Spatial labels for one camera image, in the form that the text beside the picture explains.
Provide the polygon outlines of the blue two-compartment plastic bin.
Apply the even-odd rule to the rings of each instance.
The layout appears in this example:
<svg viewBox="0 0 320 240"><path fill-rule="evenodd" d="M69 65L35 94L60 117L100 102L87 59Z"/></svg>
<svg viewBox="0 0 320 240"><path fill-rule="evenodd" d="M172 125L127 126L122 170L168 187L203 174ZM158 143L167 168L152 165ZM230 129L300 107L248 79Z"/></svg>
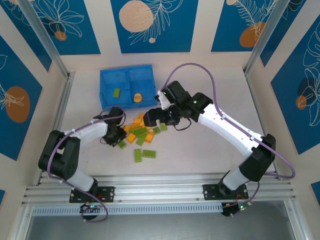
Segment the blue two-compartment plastic bin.
<svg viewBox="0 0 320 240"><path fill-rule="evenodd" d="M119 98L114 98L115 88L120 88ZM134 95L140 93L142 102L135 103ZM104 69L99 76L99 100L101 107L121 107L123 109L137 109L157 105L157 93L150 64Z"/></svg>

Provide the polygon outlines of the small controller circuit board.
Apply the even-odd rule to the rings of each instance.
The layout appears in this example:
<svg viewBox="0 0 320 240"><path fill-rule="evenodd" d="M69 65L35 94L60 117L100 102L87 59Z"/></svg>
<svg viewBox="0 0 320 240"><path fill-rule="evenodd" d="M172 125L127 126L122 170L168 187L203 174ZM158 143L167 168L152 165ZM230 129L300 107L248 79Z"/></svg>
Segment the small controller circuit board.
<svg viewBox="0 0 320 240"><path fill-rule="evenodd" d="M238 213L244 211L246 208L250 207L251 202L245 203L223 203L222 204L222 215L225 217L234 217Z"/></svg>
<svg viewBox="0 0 320 240"><path fill-rule="evenodd" d="M84 203L80 206L80 214L98 214L101 212L101 205Z"/></svg>

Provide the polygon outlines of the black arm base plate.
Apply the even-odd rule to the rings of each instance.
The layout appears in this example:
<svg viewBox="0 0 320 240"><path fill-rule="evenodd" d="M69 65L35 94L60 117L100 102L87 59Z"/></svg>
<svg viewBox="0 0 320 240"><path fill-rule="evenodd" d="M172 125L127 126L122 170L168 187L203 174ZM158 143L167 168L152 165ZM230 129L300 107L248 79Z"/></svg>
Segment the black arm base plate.
<svg viewBox="0 0 320 240"><path fill-rule="evenodd" d="M204 184L202 186L205 200L236 200L249 198L247 186L240 185L236 190L230 190L223 184Z"/></svg>
<svg viewBox="0 0 320 240"><path fill-rule="evenodd" d="M114 201L115 187L114 186L94 186L89 193L99 199L102 203L112 203ZM70 203L97 203L97 201L79 190L71 190Z"/></svg>

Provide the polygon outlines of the aluminium side rail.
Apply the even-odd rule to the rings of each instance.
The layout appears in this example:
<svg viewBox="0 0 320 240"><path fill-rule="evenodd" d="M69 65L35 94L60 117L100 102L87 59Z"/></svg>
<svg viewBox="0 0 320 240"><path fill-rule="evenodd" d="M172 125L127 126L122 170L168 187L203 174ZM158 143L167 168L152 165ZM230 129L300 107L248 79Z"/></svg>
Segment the aluminium side rail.
<svg viewBox="0 0 320 240"><path fill-rule="evenodd" d="M66 82L64 84L63 91L60 95L60 99L58 102L57 110L55 112L53 126L52 126L49 133L51 133L54 130L60 130L62 127L62 123L63 123L64 115L66 112L67 104L69 101L71 89L73 86L75 74L76 74L75 72L71 72L68 75L68 79L66 80Z"/></svg>
<svg viewBox="0 0 320 240"><path fill-rule="evenodd" d="M249 91L250 91L250 94L251 94L251 97L252 97L252 100L253 100L253 104L254 104L258 119L259 119L259 123L260 123L261 129L262 129L263 135L265 136L267 134L267 132L266 132L266 129L265 129L264 122L262 120L261 110L260 110L260 107L258 105L257 96L255 94L255 91L254 91L253 85L251 83L251 80L249 78L249 75L247 73L245 73L244 76L245 76L245 79L247 81L247 85L248 85L248 88L249 88ZM274 171L272 171L272 172L268 171L266 173L266 175L269 176L269 177L273 177L273 178L275 178L275 179L280 181L281 179L277 176L277 173L278 173L277 172L277 166L275 166L274 162L271 165L274 167Z"/></svg>

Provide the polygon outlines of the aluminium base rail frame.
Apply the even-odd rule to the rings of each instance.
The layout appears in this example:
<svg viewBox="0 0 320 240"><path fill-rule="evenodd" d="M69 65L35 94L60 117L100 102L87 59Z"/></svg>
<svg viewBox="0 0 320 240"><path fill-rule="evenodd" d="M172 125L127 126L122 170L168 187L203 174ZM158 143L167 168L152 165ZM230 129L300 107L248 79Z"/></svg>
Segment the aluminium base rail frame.
<svg viewBox="0 0 320 240"><path fill-rule="evenodd" d="M152 175L104 175L96 176L99 186L115 188L114 204L170 204L204 201L202 186L216 184L221 173L210 174L152 174ZM247 184L254 201L288 201L296 199L289 180L264 176L259 183ZM46 173L39 184L28 186L22 205L60 206L69 202L71 188Z"/></svg>

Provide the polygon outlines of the aluminium frame post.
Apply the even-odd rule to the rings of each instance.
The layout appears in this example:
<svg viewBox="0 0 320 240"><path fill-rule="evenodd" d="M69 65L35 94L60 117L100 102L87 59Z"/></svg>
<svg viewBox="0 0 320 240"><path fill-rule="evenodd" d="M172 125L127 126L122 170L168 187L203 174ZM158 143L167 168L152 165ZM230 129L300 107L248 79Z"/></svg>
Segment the aluminium frame post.
<svg viewBox="0 0 320 240"><path fill-rule="evenodd" d="M42 21L40 20L38 14L33 8L31 2L29 0L16 1L25 18L27 19L28 23L30 24L32 30L34 31L42 46L51 58L52 62L58 69L59 73L65 81L68 81L70 73L67 70L65 64L63 63L57 48L55 47L51 37L49 36L46 28L42 24Z"/></svg>
<svg viewBox="0 0 320 240"><path fill-rule="evenodd" d="M307 0L272 1L274 8L270 12L262 33L244 67L244 73L246 75L249 74L257 62L260 62L262 67L267 66L306 1Z"/></svg>

